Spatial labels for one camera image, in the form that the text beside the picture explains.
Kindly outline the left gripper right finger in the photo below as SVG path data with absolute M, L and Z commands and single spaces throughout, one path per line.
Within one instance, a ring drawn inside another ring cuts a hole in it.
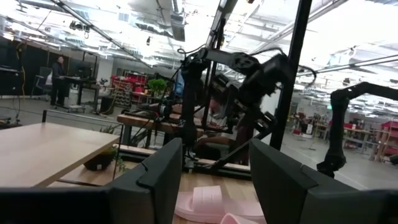
M 358 190 L 249 142 L 251 177 L 267 224 L 398 224 L 398 190 Z

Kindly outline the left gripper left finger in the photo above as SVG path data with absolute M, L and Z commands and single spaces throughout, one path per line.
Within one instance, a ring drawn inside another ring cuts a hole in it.
M 102 187 L 0 188 L 0 224 L 172 224 L 182 152 L 174 138 Z

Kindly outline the pink foam slide sandal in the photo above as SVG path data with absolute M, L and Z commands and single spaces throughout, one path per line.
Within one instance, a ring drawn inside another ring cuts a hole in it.
M 227 213 L 221 220 L 220 224 L 258 224 L 257 222 L 246 218 Z
M 225 197 L 219 185 L 195 187 L 191 192 L 178 193 L 175 214 L 188 221 L 220 224 L 227 213 L 266 224 L 259 202 Z

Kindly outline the maroon jacket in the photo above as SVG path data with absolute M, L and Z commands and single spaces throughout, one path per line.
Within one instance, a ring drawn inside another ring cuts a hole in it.
M 250 140 L 254 134 L 254 121 L 252 118 L 244 115 L 237 125 L 236 147 L 242 146 Z M 237 162 L 247 166 L 249 164 L 248 146 L 244 146 L 238 153 Z

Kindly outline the wooden workbench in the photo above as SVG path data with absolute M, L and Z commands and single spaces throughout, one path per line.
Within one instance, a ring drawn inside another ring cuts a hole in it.
M 204 135 L 205 131 L 201 128 L 201 120 L 195 117 L 195 112 L 193 115 L 184 111 L 180 116 L 177 114 L 171 114 L 172 118 L 179 118 L 184 120 L 184 124 L 175 124 L 171 122 L 162 121 L 160 124 L 156 124 L 154 119 L 141 118 L 138 116 L 130 116 L 126 114 L 121 114 L 117 117 L 117 121 L 122 123 L 124 126 L 124 131 L 121 134 L 121 142 L 123 144 L 128 144 L 131 139 L 131 132 L 133 127 L 146 129 L 149 131 L 158 130 L 165 133 L 166 136 L 171 137 L 171 135 L 177 136 L 182 134 L 187 137 L 188 134 L 184 134 L 184 131 L 189 131 L 189 134 L 193 134 L 193 128 L 196 128 L 196 138 Z

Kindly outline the bushy green plant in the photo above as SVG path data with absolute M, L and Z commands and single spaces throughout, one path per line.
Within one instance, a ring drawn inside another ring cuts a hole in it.
M 167 88 L 168 81 L 164 79 L 151 79 L 148 81 L 148 87 L 154 96 L 162 96 Z

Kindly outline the red parts shelving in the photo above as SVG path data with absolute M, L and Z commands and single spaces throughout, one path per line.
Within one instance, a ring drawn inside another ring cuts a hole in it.
M 146 97 L 147 81 L 147 75 L 140 73 L 127 72 L 123 76 L 112 76 L 111 86 L 115 106 L 130 108 L 132 105 L 141 103 Z

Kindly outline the grey step platform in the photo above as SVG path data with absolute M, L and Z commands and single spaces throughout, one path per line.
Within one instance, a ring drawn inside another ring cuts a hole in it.
M 81 105 L 55 105 L 55 109 L 62 108 L 67 111 L 67 113 L 77 112 L 77 113 L 84 113 L 85 108 Z

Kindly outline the black standing desk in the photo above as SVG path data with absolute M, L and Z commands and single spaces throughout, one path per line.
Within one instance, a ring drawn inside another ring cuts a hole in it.
M 98 98 L 99 98 L 99 93 L 100 93 L 100 88 L 101 88 L 98 84 L 96 84 L 93 81 L 81 79 L 78 77 L 64 77 L 64 80 L 70 85 L 74 84 L 74 85 L 78 86 L 76 106 L 79 106 L 83 111 L 85 111 L 85 105 L 89 105 L 92 107 L 94 112 L 97 112 Z M 88 102 L 88 103 L 81 102 L 84 89 L 94 91 L 93 101 Z

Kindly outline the black office chair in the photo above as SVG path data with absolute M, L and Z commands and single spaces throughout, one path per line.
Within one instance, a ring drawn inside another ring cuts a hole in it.
M 49 101 L 52 91 L 52 69 L 40 67 L 39 74 L 34 78 L 30 97 L 35 100 Z

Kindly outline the black aluminium rig frame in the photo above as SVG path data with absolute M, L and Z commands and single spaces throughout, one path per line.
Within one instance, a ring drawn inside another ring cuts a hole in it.
M 237 178 L 250 178 L 243 169 L 226 169 L 225 165 L 248 154 L 250 140 L 263 139 L 277 128 L 280 121 L 270 113 L 263 113 L 259 102 L 263 96 L 270 96 L 278 87 L 292 90 L 299 67 L 301 46 L 290 46 L 289 54 L 279 53 L 264 63 L 259 63 L 254 54 L 243 52 L 228 53 L 217 48 L 205 47 L 185 57 L 179 70 L 185 86 L 182 104 L 182 125 L 175 133 L 180 138 L 180 165 L 182 171 L 197 170 L 204 174 L 232 175 Z M 226 156 L 212 164 L 201 164 L 189 157 L 197 139 L 197 126 L 194 122 L 194 90 L 202 71 L 210 64 L 223 64 L 245 76 L 241 86 L 234 86 L 225 76 L 218 75 L 211 80 L 208 96 L 214 96 L 225 105 L 224 116 L 242 112 L 243 118 L 237 124 L 238 145 Z

